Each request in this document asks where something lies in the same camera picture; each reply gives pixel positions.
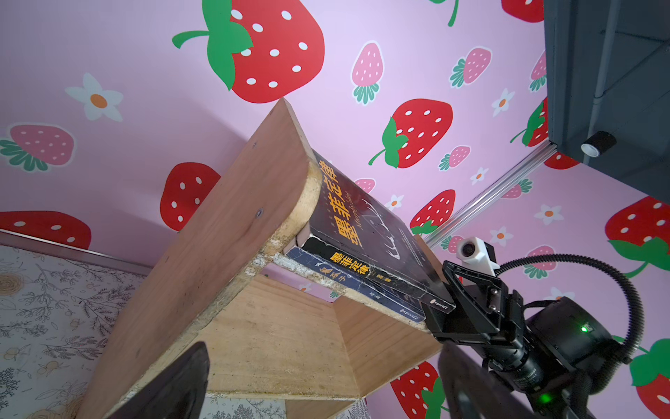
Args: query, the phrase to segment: strawberry wallpaper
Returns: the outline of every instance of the strawberry wallpaper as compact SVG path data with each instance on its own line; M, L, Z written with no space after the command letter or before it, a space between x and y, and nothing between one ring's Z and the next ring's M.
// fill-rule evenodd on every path
M433 250L440 259L458 262L458 242L478 236L493 245L499 263L526 255L573 253L626 273L643 301L644 339L633 362L620 367L610 385L590 398L589 409L597 418L668 419L669 223L670 205L556 153ZM501 278L525 302L568 297L593 314L615 339L626 334L628 310L622 292L597 270L572 263L539 263L518 267ZM473 351L468 353L479 361ZM437 357L419 367L433 373L435 365ZM422 378L425 383L419 387L410 379L418 383L415 377L403 376L369 396L371 418L449 417L443 397L435 396L435 377Z
M153 264L286 96L319 153L429 233L547 139L542 11L8 3L0 227Z

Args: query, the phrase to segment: book spine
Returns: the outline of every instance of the book spine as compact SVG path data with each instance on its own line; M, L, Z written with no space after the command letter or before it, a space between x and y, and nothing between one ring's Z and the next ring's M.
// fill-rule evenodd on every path
M415 322L422 322L425 320L425 315L423 314L423 309L421 309L421 306L404 304L406 301L404 301L402 298L398 298L383 291L374 289L370 284L366 283L364 278L350 274L336 263L326 261L323 258L311 254L299 247L293 247L290 249L286 253L286 256L331 280L341 283L347 288L351 288L352 290L358 291L361 294L372 298L374 301L377 301L384 307L391 309L392 311L408 318L409 320L413 320Z

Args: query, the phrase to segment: orange flower center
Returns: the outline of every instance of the orange flower center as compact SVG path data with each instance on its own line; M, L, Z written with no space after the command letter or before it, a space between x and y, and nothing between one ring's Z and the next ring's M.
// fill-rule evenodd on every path
M90 102L96 108L104 109L104 108L107 107L107 100L100 95L91 95L90 96Z

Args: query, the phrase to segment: black cable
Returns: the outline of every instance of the black cable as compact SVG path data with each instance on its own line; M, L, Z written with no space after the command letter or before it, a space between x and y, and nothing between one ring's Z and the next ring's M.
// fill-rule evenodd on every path
M495 274L496 276L499 276L503 272L514 267L543 262L571 262L594 267L614 278L626 297L626 302L628 303L628 332L626 334L626 340L621 344L619 350L617 350L613 356L605 360L598 374L593 377L593 386L589 392L591 394L597 394L604 390L610 383L610 380L614 377L614 373L620 363L623 362L629 364L632 361L632 356L640 346L645 328L645 316L640 296L630 280L617 269L607 263L593 259L592 257L580 255L553 254L522 257L502 264L500 269L495 270Z

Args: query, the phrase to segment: red strawberry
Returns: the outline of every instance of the red strawberry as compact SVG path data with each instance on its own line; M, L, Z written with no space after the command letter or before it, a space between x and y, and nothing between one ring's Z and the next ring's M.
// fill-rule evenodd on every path
M240 98L267 103L309 83L324 65L324 35L299 0L202 0L208 31L172 38L181 48L209 36L212 70Z
M616 341L623 342L619 336ZM630 363L632 384L640 401L657 418L670 419L670 339L661 339L651 345L651 350L639 348L639 355Z
M384 152L384 160L394 168L405 169L418 163L447 133L453 120L454 111L448 103L430 99L403 103L384 129L381 142L385 148L368 164L372 166Z
M470 155L470 148L467 145L459 145L454 148L451 154L445 154L444 158L440 161L440 170L449 170L449 168L455 168L465 160L466 157Z
M90 228L71 215L56 211L0 213L0 229L63 245L88 249Z
M412 233L428 234L437 230L452 216L455 201L455 190L440 192L414 216L409 224Z
M363 189L363 192L369 194L370 192L373 191L375 188L375 180L374 179L358 179L355 184L358 185L359 188Z
M454 72L449 80L452 81L452 87L461 88L463 83L471 84L484 70L491 64L492 52L486 47L478 46L473 48L467 58L461 58L454 67Z
M531 189L533 189L533 182L529 179L524 179L514 185L514 187L508 190L506 194L502 195L501 198L516 199L520 197L521 194L527 194Z
M544 0L502 0L502 10L530 23L544 20Z
M540 246L535 250L531 250L528 253L528 256L538 256L538 255L553 255L555 252L551 246ZM533 263L532 265L524 265L524 273L528 275L528 278L537 278L541 280L549 276L547 271L553 271L556 269L556 262L543 262L543 263Z
M221 176L202 163L179 163L170 171L161 197L161 218L181 231Z
M444 239L440 245L442 246L442 249L448 250L449 253L453 253L455 255L458 251L458 244L463 240L464 238L461 236L449 236Z
M510 142L523 134L521 142L528 147L535 147L549 138L549 114L547 113L547 98L539 104L528 118L528 125L516 134Z
M439 419L444 403L442 379L433 365L423 362L391 382L408 418Z
M632 278L650 263L670 271L670 206L648 196L614 214L605 225L610 244L621 256L644 264L626 276Z
M537 60L533 71L531 71L531 92L537 92L547 82L547 51L545 50Z
M545 166L556 170L565 170L577 166L579 162L567 157L563 153L555 152L553 156L545 160Z
M375 93L379 91L378 81L384 71L384 60L376 42L370 42L363 47L354 63L351 71L351 81L356 88L354 97L357 102L363 101L363 105L375 99Z
M0 139L0 154L7 156L12 166L23 165L26 172L63 166L74 153L74 138L56 125L14 125L9 136L13 141Z

